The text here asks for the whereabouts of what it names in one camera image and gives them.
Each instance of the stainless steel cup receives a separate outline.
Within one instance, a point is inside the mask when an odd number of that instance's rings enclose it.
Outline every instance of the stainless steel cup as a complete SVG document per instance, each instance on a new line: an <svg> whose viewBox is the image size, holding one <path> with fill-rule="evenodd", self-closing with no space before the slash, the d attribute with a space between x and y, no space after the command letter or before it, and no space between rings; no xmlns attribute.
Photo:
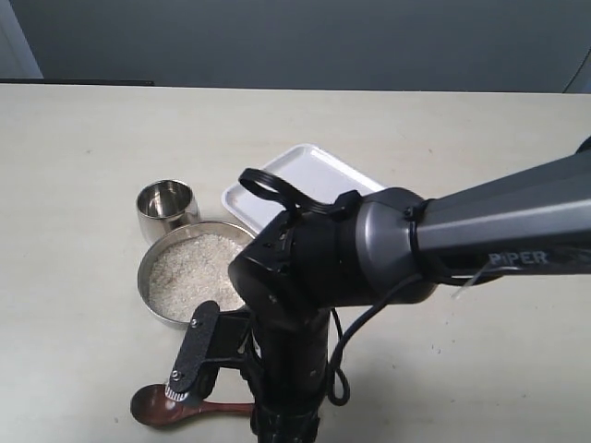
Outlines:
<svg viewBox="0 0 591 443"><path fill-rule="evenodd" d="M136 207L139 228L150 245L176 228L199 222L193 191L178 180L161 180L144 187Z"/></svg>

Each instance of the table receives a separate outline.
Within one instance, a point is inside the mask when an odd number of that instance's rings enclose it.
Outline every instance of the table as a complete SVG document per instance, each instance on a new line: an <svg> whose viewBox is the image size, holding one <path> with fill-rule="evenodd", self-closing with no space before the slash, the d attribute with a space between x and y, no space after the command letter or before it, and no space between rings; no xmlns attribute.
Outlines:
<svg viewBox="0 0 591 443"><path fill-rule="evenodd" d="M591 96L0 85L0 440L252 442L247 420L170 432L131 418L182 332L136 290L135 198L173 177L202 214L248 166L316 143L389 186L441 197L570 155ZM352 400L319 442L586 442L591 279L506 278L391 306L344 359ZM360 309L345 309L350 322ZM224 371L212 396L245 401Z"/></svg>

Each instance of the gray wall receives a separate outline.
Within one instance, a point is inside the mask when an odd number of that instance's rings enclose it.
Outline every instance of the gray wall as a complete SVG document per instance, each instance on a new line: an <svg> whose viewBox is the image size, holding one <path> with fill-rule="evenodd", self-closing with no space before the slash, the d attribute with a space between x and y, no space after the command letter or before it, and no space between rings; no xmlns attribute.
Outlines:
<svg viewBox="0 0 591 443"><path fill-rule="evenodd" d="M47 78L559 91L591 0L12 0Z"/></svg>

